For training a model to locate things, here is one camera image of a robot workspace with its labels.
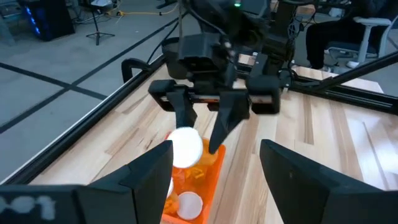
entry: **stand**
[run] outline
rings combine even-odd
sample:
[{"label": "stand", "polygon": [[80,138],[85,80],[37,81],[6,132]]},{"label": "stand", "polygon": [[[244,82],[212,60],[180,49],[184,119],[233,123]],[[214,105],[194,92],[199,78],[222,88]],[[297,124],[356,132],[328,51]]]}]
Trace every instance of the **stand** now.
[{"label": "stand", "polygon": [[99,45],[100,44],[100,37],[104,36],[104,35],[109,35],[111,37],[114,37],[114,34],[107,34],[107,33],[102,33],[98,30],[98,24],[97,24],[97,20],[95,19],[95,15],[94,15],[94,9],[92,8],[92,6],[90,7],[91,9],[91,14],[93,15],[93,20],[94,20],[94,24],[95,24],[95,30],[96,32],[93,34],[88,34],[86,35],[86,37],[91,37],[95,35],[96,38],[96,44],[95,45]]},{"label": "stand", "polygon": [[156,6],[156,8],[157,9],[163,9],[164,7],[169,6],[171,4],[174,4],[176,2],[177,2],[177,0],[164,0],[164,3]]}]

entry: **chair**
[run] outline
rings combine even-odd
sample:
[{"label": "chair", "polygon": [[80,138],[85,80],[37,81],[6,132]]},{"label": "chair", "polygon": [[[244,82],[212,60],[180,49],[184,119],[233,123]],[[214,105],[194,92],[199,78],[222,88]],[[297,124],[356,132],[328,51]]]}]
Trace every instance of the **chair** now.
[{"label": "chair", "polygon": [[[388,33],[391,30],[391,27],[397,21],[398,15],[395,17],[393,21],[384,18],[362,18],[362,17],[355,17],[354,21],[364,25],[365,32],[363,35],[362,42],[360,44],[352,44],[347,42],[337,42],[333,41],[330,42],[327,47],[326,51],[330,54],[330,56],[338,60],[339,58],[356,58],[356,61],[349,61],[347,63],[347,67],[355,68],[359,64],[365,62],[367,58],[377,58],[382,57],[386,54],[386,42],[388,38]],[[376,46],[369,45],[369,38],[371,34],[371,30],[373,27],[376,26],[386,26],[378,49]],[[337,57],[335,54],[344,52],[346,53],[343,57]]]}]

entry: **wooden table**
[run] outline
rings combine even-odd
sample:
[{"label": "wooden table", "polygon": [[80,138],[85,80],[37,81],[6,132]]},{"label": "wooden table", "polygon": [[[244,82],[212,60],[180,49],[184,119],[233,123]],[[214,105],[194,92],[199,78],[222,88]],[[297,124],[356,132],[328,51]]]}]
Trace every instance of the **wooden table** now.
[{"label": "wooden table", "polygon": [[[296,69],[312,78],[331,75]],[[175,115],[162,111],[147,89],[152,80],[166,78],[162,67],[31,184],[89,184],[162,142],[175,127]],[[381,91],[366,80],[348,85]],[[195,109],[195,127],[208,138],[216,113],[205,105]],[[261,139],[380,189],[398,189],[396,116],[288,92],[282,95],[279,115],[251,114],[224,142],[227,152],[208,223],[282,223],[261,168]]]}]

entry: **black pole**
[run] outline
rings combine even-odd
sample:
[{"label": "black pole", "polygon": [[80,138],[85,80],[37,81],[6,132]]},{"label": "black pole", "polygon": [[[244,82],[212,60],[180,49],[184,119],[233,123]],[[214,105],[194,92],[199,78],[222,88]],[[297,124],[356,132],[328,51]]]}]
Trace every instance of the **black pole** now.
[{"label": "black pole", "polygon": [[369,74],[376,70],[382,69],[393,63],[398,62],[398,51],[391,53],[389,55],[383,56],[375,61],[369,62],[365,65],[359,66],[358,68],[352,69],[348,72],[345,72],[341,75],[338,75],[333,78],[328,78],[327,80],[323,80],[320,84],[313,89],[315,91],[321,91],[329,89],[330,87],[343,84],[355,78],[361,77],[363,75]]},{"label": "black pole", "polygon": [[94,19],[95,31],[99,32],[98,25],[97,25],[97,20],[95,19],[94,9],[92,7],[91,7],[91,13],[92,13],[93,19]]}]

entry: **black clamp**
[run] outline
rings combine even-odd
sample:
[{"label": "black clamp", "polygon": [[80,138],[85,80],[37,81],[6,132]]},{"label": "black clamp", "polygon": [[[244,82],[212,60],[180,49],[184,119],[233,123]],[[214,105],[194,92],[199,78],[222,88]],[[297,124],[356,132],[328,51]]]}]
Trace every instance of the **black clamp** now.
[{"label": "black clamp", "polygon": [[138,68],[143,71],[149,71],[150,65],[143,60],[137,58],[128,58],[122,62],[123,83],[128,82],[132,78],[132,68]]},{"label": "black clamp", "polygon": [[175,80],[155,80],[148,92],[163,110],[175,112],[176,128],[193,127],[198,116],[186,85],[177,85]]},{"label": "black clamp", "polygon": [[244,119],[250,118],[247,91],[221,91],[216,123],[211,133],[209,152],[214,154],[230,132]]},{"label": "black clamp", "polygon": [[253,101],[251,110],[255,114],[276,114],[280,111],[280,80],[274,75],[259,75],[246,79],[246,88],[251,96],[269,96],[268,100]]}]

